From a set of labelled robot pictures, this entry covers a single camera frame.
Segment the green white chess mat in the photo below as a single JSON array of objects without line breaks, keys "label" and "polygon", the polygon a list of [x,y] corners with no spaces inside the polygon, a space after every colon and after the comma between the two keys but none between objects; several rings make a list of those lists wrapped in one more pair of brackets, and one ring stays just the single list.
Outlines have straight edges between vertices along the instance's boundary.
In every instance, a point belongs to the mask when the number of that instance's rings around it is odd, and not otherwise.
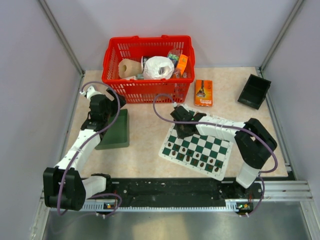
[{"label": "green white chess mat", "polygon": [[225,178],[233,143],[214,136],[198,135],[178,138],[175,125],[172,124],[164,138],[158,155],[172,163],[186,167],[207,177],[222,181]]}]

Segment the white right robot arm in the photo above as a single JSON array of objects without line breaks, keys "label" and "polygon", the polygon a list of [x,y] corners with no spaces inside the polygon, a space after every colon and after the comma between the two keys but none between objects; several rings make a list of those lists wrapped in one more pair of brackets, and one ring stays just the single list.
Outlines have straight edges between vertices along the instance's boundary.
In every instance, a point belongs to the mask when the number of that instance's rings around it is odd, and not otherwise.
[{"label": "white right robot arm", "polygon": [[170,115],[177,127],[179,138],[199,134],[237,145],[244,161],[233,185],[233,192],[237,197],[245,198],[251,193],[251,185],[269,158],[274,159],[274,167],[269,172],[278,168],[279,162],[274,154],[278,144],[258,119],[235,122],[201,112],[192,114],[189,107],[182,104],[174,104],[173,108]]}]

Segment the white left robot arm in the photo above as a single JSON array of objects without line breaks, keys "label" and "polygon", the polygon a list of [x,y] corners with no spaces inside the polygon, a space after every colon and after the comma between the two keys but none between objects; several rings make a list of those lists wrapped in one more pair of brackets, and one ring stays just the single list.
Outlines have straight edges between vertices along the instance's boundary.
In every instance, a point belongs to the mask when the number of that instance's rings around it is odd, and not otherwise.
[{"label": "white left robot arm", "polygon": [[108,183],[108,175],[98,173],[86,179],[80,176],[92,151],[103,140],[126,104],[125,97],[110,86],[106,91],[112,99],[97,91],[92,82],[82,86],[80,94],[89,100],[87,117],[65,156],[54,167],[48,167],[43,172],[44,203],[49,208],[57,209],[59,215],[63,214],[61,210],[81,210],[85,201],[97,194],[105,199],[113,194],[114,187]]}]

